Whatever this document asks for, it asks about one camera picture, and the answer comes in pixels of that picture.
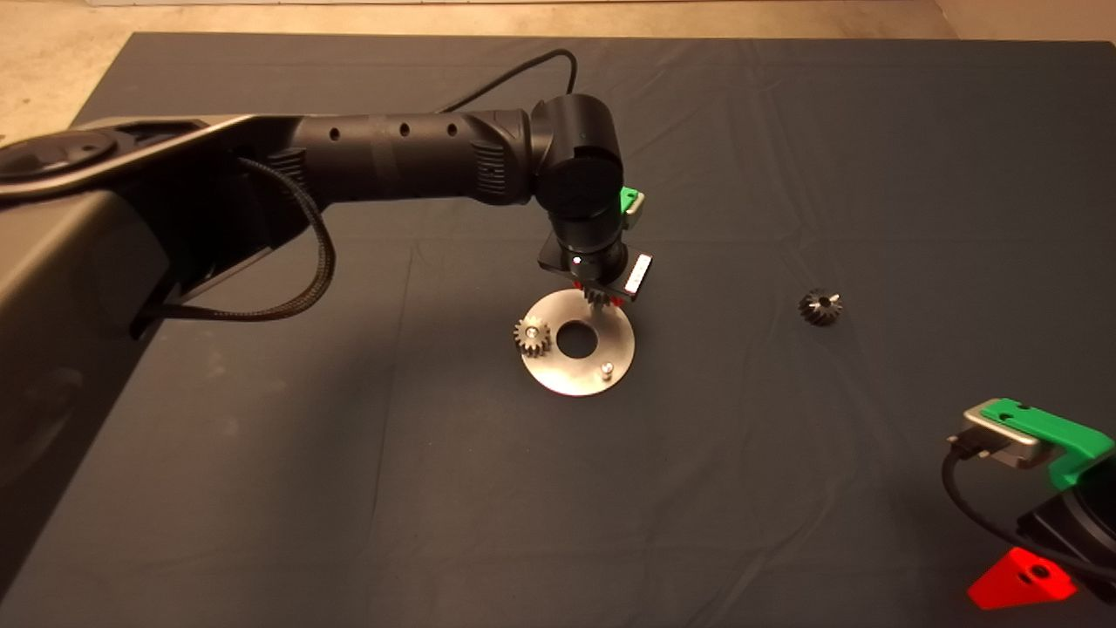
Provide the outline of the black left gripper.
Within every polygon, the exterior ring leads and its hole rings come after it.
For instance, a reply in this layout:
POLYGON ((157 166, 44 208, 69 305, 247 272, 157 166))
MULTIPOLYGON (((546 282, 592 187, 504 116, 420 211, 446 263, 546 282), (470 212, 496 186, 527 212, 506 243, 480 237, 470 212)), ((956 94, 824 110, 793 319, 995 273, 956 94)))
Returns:
POLYGON ((550 235, 538 255, 538 265, 570 281, 589 305, 631 305, 654 265, 655 258, 622 239, 596 253, 575 253, 550 235))

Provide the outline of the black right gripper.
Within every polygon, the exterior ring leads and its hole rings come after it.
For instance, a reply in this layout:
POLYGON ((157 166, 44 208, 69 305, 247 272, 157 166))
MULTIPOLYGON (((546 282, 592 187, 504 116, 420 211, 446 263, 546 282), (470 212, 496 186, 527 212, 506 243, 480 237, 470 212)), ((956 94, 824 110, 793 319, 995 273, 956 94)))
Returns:
MULTIPOLYGON (((1080 482, 1061 490, 1017 519, 1021 537, 1095 567, 1115 567, 1115 486, 1080 482)), ((1013 548, 969 584, 966 596, 981 611, 1033 603, 1061 603, 1078 592, 1072 577, 1055 562, 1013 548)))

